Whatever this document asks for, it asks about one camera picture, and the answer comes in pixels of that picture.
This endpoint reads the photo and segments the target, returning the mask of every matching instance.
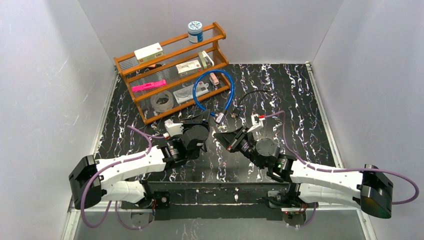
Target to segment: pink tool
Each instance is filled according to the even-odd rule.
[[[148,90],[148,89],[154,89],[154,88],[159,88],[162,86],[165,86],[167,84],[167,81],[165,79],[160,80],[160,81],[156,81],[156,82],[149,82],[140,86],[133,86],[131,88],[131,90],[133,92],[140,92],[140,91],[144,91],[144,90]]]

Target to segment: wooden rack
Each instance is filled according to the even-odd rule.
[[[213,24],[205,26],[203,28],[203,41],[198,43],[191,43],[188,40],[188,33],[185,33],[183,35],[160,42],[164,55],[155,58],[151,61],[147,61],[143,64],[138,63],[136,56],[133,52],[121,57],[114,58],[119,74],[125,81],[125,84],[128,87],[129,94],[131,95],[132,100],[136,104],[138,111],[141,114],[141,118],[143,119],[143,122],[145,124],[149,124],[172,113],[175,113],[183,108],[187,108],[188,106],[195,104],[194,100],[178,104],[174,99],[174,106],[171,110],[168,110],[163,113],[158,113],[154,112],[153,108],[151,107],[150,97],[166,90],[172,92],[173,90],[181,89],[182,84],[194,84],[196,79],[204,72],[209,70],[221,69],[227,66],[229,64],[228,59],[221,52],[218,44],[218,40],[225,38],[226,34],[224,30],[218,23],[214,22]],[[194,59],[198,59],[198,52],[201,52],[201,50],[199,50],[198,52],[194,52],[194,50],[203,46],[205,46],[204,48],[206,48],[207,45],[210,45],[210,47],[205,49],[205,51],[214,61],[214,66],[206,70],[197,72],[195,74],[189,75],[187,77],[179,77],[176,65]],[[142,70],[146,69],[148,66],[159,64],[171,58],[177,58],[177,60],[164,64],[155,69],[142,72]],[[219,84],[217,86],[209,84],[209,92],[199,96],[197,98],[199,101],[210,98],[225,90],[230,89],[230,82],[223,74],[217,74],[217,77],[219,78]],[[131,90],[131,88],[134,86],[156,82],[162,79],[165,79],[167,83],[167,85],[163,87],[140,92],[133,92]],[[206,82],[209,81],[209,79],[205,77],[203,81]]]

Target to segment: clear tape roll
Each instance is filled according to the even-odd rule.
[[[167,98],[168,100],[165,103],[159,104],[158,100],[162,98]],[[174,107],[174,98],[172,97],[172,93],[169,91],[163,91],[151,96],[150,102],[153,109],[158,113],[164,113]]]

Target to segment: black marble tabletop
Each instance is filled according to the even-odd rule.
[[[216,132],[234,131],[245,125],[250,127],[251,115],[269,115],[280,110],[286,112],[283,141],[283,115],[267,118],[264,128],[254,133],[255,138],[270,138],[287,152],[285,145],[294,148],[300,156],[312,163],[335,167],[329,139],[321,119],[318,103],[305,64],[230,64],[224,68],[235,83],[235,100],[253,90],[269,90],[248,95],[242,102],[241,115],[230,117],[233,106],[221,124],[210,119],[208,152],[185,166],[166,172],[154,172],[140,176],[149,181],[177,182],[273,182],[265,169],[258,169],[241,153],[229,153],[216,139]],[[221,112],[229,97],[229,91],[213,96],[202,103],[214,112]],[[179,120],[201,113],[198,106],[190,106],[168,117],[145,125],[133,103],[127,86],[119,78],[113,93],[103,132],[98,143],[97,159],[115,158],[147,149],[147,141],[126,125],[133,125],[147,134],[166,132],[164,121]],[[153,145],[160,140],[153,139]]]

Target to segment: blue hose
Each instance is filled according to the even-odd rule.
[[[228,110],[228,108],[230,107],[230,105],[231,105],[231,102],[233,101],[233,98],[234,98],[234,90],[235,90],[235,87],[234,87],[234,82],[233,82],[233,78],[228,74],[228,72],[226,72],[226,71],[223,71],[223,70],[219,70],[219,69],[216,69],[216,70],[209,70],[209,71],[206,71],[205,73],[203,73],[201,76],[199,76],[198,77],[198,79],[196,80],[196,83],[194,84],[194,86],[193,86],[193,99],[194,99],[194,102],[196,103],[196,105],[200,108],[200,109],[202,109],[203,111],[206,111],[206,108],[204,107],[204,106],[202,106],[201,104],[200,104],[200,102],[198,101],[198,98],[197,98],[197,96],[196,96],[196,87],[198,86],[198,83],[206,76],[206,75],[209,75],[209,74],[211,74],[211,73],[221,73],[221,74],[224,74],[227,78],[228,78],[228,80],[229,80],[229,83],[231,84],[231,88],[230,88],[230,91],[231,91],[231,93],[229,94],[229,98],[228,98],[228,101],[226,102],[226,105],[225,105],[225,111],[224,111],[224,113],[227,113],[227,110]],[[212,117],[215,117],[215,113],[214,112],[210,112],[210,115],[212,115]]]

